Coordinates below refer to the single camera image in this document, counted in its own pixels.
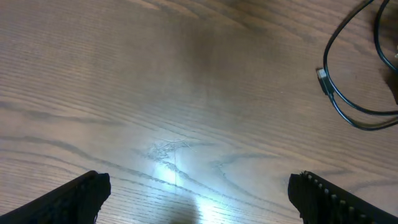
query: black cable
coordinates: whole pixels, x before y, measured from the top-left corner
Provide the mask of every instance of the black cable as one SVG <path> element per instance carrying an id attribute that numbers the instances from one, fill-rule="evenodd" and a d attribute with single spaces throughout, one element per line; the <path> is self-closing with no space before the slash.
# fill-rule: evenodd
<path id="1" fill-rule="evenodd" d="M 376 115 L 376 116 L 392 116 L 392 115 L 398 115 L 398 111 L 373 111 L 373 110 L 369 110 L 369 109 L 363 108 L 363 107 L 353 103 L 349 99 L 347 99 L 342 94 L 342 92 L 340 92 L 339 89 L 337 89 L 336 85 L 333 83 L 332 79 L 330 78 L 329 69 L 328 69 L 328 54 L 329 54 L 329 51 L 330 51 L 330 48 L 331 48 L 333 42 L 338 37 L 340 32 L 345 28 L 345 26 L 350 22 L 350 20 L 352 20 L 353 17 L 355 17 L 360 11 L 362 11 L 366 6 L 370 5 L 373 1 L 374 0 L 368 0 L 368 1 L 363 2 L 355 10 L 353 10 L 347 16 L 347 18 L 337 27 L 337 29 L 335 30 L 333 35 L 330 37 L 330 40 L 329 40 L 328 44 L 326 45 L 326 49 L 325 49 L 325 52 L 323 54 L 323 69 L 322 69 L 321 72 L 318 73 L 318 79 L 319 79 L 320 84 L 322 86 L 322 90 L 329 97 L 333 107 L 337 110 L 339 115 L 344 120 L 346 120 L 350 125 L 354 126 L 355 128 L 358 128 L 358 129 L 361 129 L 361 130 L 365 130 L 365 131 L 377 131 L 377 130 L 380 130 L 380 129 L 389 128 L 389 127 L 391 127 L 393 125 L 398 124 L 398 117 L 396 117 L 396 118 L 394 118 L 394 119 L 392 119 L 390 121 L 387 121 L 385 123 L 382 123 L 382 124 L 362 124 L 362 123 L 359 123 L 359 122 L 351 119 L 346 114 L 344 114 L 344 112 L 342 112 L 342 110 L 337 105 L 336 100 L 335 100 L 335 98 L 333 96 L 334 92 L 336 92 L 337 95 L 345 103 L 347 103 L 351 107 L 357 109 L 358 111 L 361 111 L 361 112 L 366 113 L 366 114 Z M 381 15 L 382 15 L 382 12 L 383 12 L 384 8 L 388 4 L 388 2 L 389 2 L 389 0 L 384 0 L 382 5 L 381 5 L 381 7 L 380 7 L 380 9 L 379 9 L 379 12 L 377 13 L 377 17 L 376 17 L 375 25 L 374 25 L 374 42 L 375 42 L 377 53 L 379 54 L 380 58 L 382 58 L 383 62 L 387 66 L 389 66 L 393 71 L 396 72 L 397 69 L 384 56 L 384 54 L 383 54 L 383 52 L 382 52 L 382 50 L 380 48 L 380 43 L 379 43 L 379 26 L 380 26 Z"/>
<path id="2" fill-rule="evenodd" d="M 340 32 L 344 29 L 344 27 L 352 20 L 353 17 L 355 17 L 362 9 L 364 9 L 366 6 L 371 4 L 374 0 L 369 0 L 361 5 L 358 6 L 356 10 L 354 10 L 352 13 L 350 13 L 347 18 L 337 27 L 337 30 L 333 33 L 333 35 L 330 37 L 330 40 L 328 44 L 326 45 L 325 52 L 323 54 L 323 69 L 325 70 L 326 77 L 329 79 L 330 84 L 332 85 L 333 89 L 337 93 L 337 95 L 348 105 L 353 107 L 354 109 L 359 110 L 360 112 L 370 114 L 370 115 L 377 115 L 377 116 L 392 116 L 392 115 L 398 115 L 398 111 L 374 111 L 374 110 L 369 110 L 366 108 L 363 108 L 362 106 L 359 106 L 355 103 L 353 103 L 351 100 L 347 99 L 345 95 L 342 94 L 342 92 L 339 91 L 339 89 L 336 87 L 335 83 L 333 83 L 333 80 L 330 78 L 329 74 L 329 69 L 328 69 L 328 54 L 330 51 L 330 48 L 333 44 L 333 42 L 336 40 Z"/>
<path id="3" fill-rule="evenodd" d="M 380 40 L 379 40 L 379 28 L 380 28 L 380 21 L 381 21 L 381 15 L 386 8 L 386 5 L 388 4 L 390 0 L 384 0 L 383 3 L 380 6 L 379 11 L 377 12 L 376 20 L 374 21 L 374 29 L 373 29 L 373 37 L 374 37 L 374 45 L 376 46 L 376 51 L 380 56 L 380 59 L 389 67 L 391 68 L 392 71 L 395 73 L 398 73 L 398 69 L 386 58 L 384 55 L 383 51 L 381 50 L 380 47 Z"/>

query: wooden surface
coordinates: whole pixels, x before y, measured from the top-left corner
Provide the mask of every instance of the wooden surface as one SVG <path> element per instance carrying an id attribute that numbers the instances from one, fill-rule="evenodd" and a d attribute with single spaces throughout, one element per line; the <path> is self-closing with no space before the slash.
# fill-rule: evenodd
<path id="1" fill-rule="evenodd" d="M 94 169 L 112 182 L 98 223 L 301 223 L 287 183 L 303 170 L 398 215 L 398 127 L 352 128 L 315 74 L 359 2 L 0 0 L 0 214 Z M 387 110 L 380 3 L 329 66 L 350 99 Z M 382 22 L 391 60 L 397 11 Z"/>

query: black wire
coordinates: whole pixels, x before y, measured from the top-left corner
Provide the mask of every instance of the black wire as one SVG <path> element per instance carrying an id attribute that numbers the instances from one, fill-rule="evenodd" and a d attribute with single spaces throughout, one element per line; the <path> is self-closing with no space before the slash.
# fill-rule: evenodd
<path id="1" fill-rule="evenodd" d="M 382 124 L 367 124 L 367 125 L 363 125 L 363 124 L 359 124 L 357 121 L 351 119 L 349 116 L 347 116 L 341 109 L 340 107 L 337 105 L 335 98 L 333 97 L 333 95 L 329 95 L 329 99 L 333 105 L 333 107 L 335 107 L 335 109 L 337 110 L 337 113 L 344 119 L 346 120 L 350 125 L 354 126 L 355 128 L 364 130 L 364 131 L 377 131 L 377 130 L 382 130 L 385 128 L 389 128 L 391 126 L 394 126 L 396 124 L 398 124 L 398 118 L 387 121 L 385 123 Z"/>
<path id="2" fill-rule="evenodd" d="M 332 79 L 330 78 L 330 74 L 329 74 L 329 69 L 328 69 L 328 54 L 330 51 L 330 48 L 333 44 L 333 42 L 335 41 L 335 39 L 338 37 L 338 35 L 340 34 L 340 32 L 345 28 L 345 26 L 350 22 L 350 20 L 352 20 L 353 17 L 355 17 L 360 11 L 362 11 L 362 9 L 364 9 L 366 6 L 370 5 L 374 0 L 368 0 L 363 2 L 361 5 L 359 5 L 353 12 L 351 12 L 347 18 L 337 27 L 337 30 L 333 33 L 333 35 L 330 37 L 330 40 L 328 42 L 328 44 L 326 45 L 326 49 L 325 49 L 325 53 L 323 54 L 323 69 L 325 70 L 326 73 L 326 77 L 329 79 L 330 84 L 332 85 L 333 89 L 335 90 L 335 92 L 337 93 L 337 95 L 344 101 L 346 102 L 348 105 L 350 105 L 351 107 L 359 110 L 360 112 L 366 113 L 366 114 L 370 114 L 370 115 L 377 115 L 377 116 L 392 116 L 392 115 L 398 115 L 398 111 L 373 111 L 373 110 L 369 110 L 366 108 L 363 108 L 362 106 L 359 106 L 355 103 L 353 103 L 351 100 L 347 99 L 347 97 L 345 97 L 340 91 L 339 89 L 336 87 L 336 85 L 333 83 Z M 389 2 L 389 0 L 384 0 L 383 4 L 387 4 Z"/>
<path id="3" fill-rule="evenodd" d="M 373 36 L 374 36 L 374 45 L 376 46 L 376 51 L 379 54 L 381 60 L 389 67 L 391 70 L 393 70 L 395 73 L 398 73 L 398 69 L 386 58 L 384 55 L 383 51 L 381 50 L 380 47 L 380 40 L 379 40 L 379 28 L 380 28 L 380 20 L 381 20 L 381 15 L 386 8 L 386 5 L 388 4 L 390 0 L 384 0 L 383 3 L 380 6 L 379 11 L 377 12 L 376 20 L 374 21 L 374 29 L 373 29 Z"/>

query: brown wood tabletop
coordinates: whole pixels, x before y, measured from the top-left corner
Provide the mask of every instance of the brown wood tabletop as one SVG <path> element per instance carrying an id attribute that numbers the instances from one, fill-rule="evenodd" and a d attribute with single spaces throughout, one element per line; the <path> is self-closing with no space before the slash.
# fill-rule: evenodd
<path id="1" fill-rule="evenodd" d="M 97 170 L 112 183 L 97 223 L 301 223 L 287 184 L 310 170 L 398 215 L 398 126 L 351 127 L 315 73 L 360 2 L 0 0 L 0 214 Z M 329 67 L 355 103 L 396 110 L 380 3 Z"/>

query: usb connector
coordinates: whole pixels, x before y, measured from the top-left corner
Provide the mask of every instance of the usb connector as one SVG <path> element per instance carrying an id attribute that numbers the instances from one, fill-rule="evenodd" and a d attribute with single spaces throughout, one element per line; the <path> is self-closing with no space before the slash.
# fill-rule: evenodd
<path id="1" fill-rule="evenodd" d="M 332 95 L 335 92 L 335 89 L 331 85 L 328 77 L 326 76 L 325 70 L 323 68 L 317 69 L 318 81 L 321 84 L 322 91 L 326 96 Z"/>

